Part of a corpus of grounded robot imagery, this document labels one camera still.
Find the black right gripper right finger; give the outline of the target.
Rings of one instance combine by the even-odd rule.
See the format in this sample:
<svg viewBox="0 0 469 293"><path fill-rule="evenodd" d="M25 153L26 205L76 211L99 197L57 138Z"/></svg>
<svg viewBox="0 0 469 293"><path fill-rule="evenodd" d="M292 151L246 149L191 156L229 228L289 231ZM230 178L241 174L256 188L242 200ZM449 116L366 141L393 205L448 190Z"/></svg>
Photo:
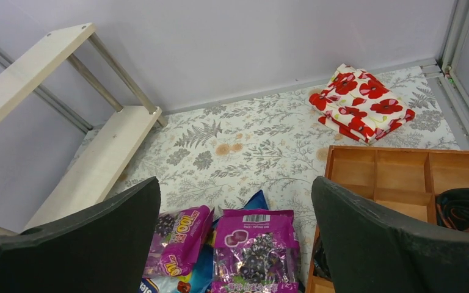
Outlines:
<svg viewBox="0 0 469 293"><path fill-rule="evenodd" d="M469 233L317 177L311 200L336 292L469 292Z"/></svg>

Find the purple candy bag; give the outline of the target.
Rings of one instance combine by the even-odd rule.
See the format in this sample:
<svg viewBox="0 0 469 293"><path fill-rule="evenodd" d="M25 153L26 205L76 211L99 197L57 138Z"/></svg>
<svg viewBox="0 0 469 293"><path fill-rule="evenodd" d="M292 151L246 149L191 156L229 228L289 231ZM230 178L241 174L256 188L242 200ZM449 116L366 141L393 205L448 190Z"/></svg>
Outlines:
<svg viewBox="0 0 469 293"><path fill-rule="evenodd" d="M190 274L212 228L213 215L206 205L159 214L143 277Z"/></svg>
<svg viewBox="0 0 469 293"><path fill-rule="evenodd" d="M226 209L214 237L211 292L298 292L292 210Z"/></svg>

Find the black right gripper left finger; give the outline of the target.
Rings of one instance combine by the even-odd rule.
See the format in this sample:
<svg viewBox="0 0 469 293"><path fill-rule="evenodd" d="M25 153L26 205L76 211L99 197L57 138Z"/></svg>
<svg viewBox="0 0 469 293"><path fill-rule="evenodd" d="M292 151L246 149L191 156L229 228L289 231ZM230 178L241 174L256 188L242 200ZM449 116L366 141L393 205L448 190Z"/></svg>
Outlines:
<svg viewBox="0 0 469 293"><path fill-rule="evenodd" d="M0 292L137 292L160 204L152 177L59 220L0 236Z"/></svg>

